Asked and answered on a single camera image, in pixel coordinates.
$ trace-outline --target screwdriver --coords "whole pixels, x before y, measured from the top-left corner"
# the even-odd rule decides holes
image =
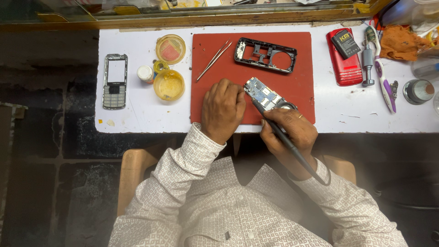
[[[369,47],[369,43],[367,41],[367,34],[364,33],[365,44],[364,51],[362,52],[362,60],[363,60],[363,69],[366,74],[366,79],[363,81],[363,86],[372,86],[375,85],[375,81],[371,79],[371,68],[374,65],[374,52]]]

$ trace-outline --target shirt sleeve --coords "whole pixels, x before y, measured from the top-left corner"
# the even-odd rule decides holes
[[[328,181],[327,169],[319,160],[316,172],[325,182]],[[396,223],[384,216],[366,190],[332,171],[331,177],[329,186],[320,184],[315,178],[301,182],[292,180],[337,227],[332,233],[335,247],[407,246],[403,235],[396,229]]]
[[[134,198],[117,217],[109,247],[176,246],[181,234],[178,211],[193,180],[203,179],[225,145],[219,145],[194,123],[183,145],[167,149],[151,177],[140,183]]]

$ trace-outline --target wooden chair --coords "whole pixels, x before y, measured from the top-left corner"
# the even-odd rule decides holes
[[[145,170],[158,163],[168,147],[175,149],[175,145],[176,139],[173,138],[146,149],[129,149],[125,151],[120,170],[117,216],[125,214],[125,208],[133,199],[136,187],[144,179]],[[331,171],[356,184],[355,167],[351,162],[329,155],[325,155],[324,160]]]
[[[158,163],[167,148],[175,149],[176,138],[163,141],[146,149],[126,150],[120,169],[117,216],[125,214],[125,208],[134,197],[136,187],[144,180],[145,170]]]

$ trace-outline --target red rubber mat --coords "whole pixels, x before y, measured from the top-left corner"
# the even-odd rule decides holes
[[[235,62],[234,53],[238,39],[241,37],[284,45],[297,50],[293,73],[277,72],[256,66]],[[230,38],[232,45],[209,68],[196,83],[197,78],[209,64],[219,48]],[[243,58],[253,54],[253,47],[247,47]],[[286,69],[291,60],[288,54],[280,52],[273,57],[273,64]],[[271,90],[285,100],[298,106],[301,114],[314,124],[314,85],[313,58],[311,51],[311,34],[297,33],[207,33],[195,34],[192,44],[192,87],[191,87],[191,123],[201,122],[203,98],[210,87],[221,78],[228,78],[234,83],[244,85],[252,77],[258,78]],[[247,108],[242,124],[261,124],[262,116],[253,106],[248,95],[245,96]]]

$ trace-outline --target man's right hand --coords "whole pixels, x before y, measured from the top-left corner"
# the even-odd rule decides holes
[[[293,109],[276,108],[265,111],[264,116],[282,126],[290,140],[300,151],[310,166],[316,170],[316,160],[311,156],[311,150],[317,138],[317,129],[304,116]],[[261,138],[268,150],[299,180],[306,180],[311,174],[296,160],[283,142],[273,134],[271,126],[262,119]]]

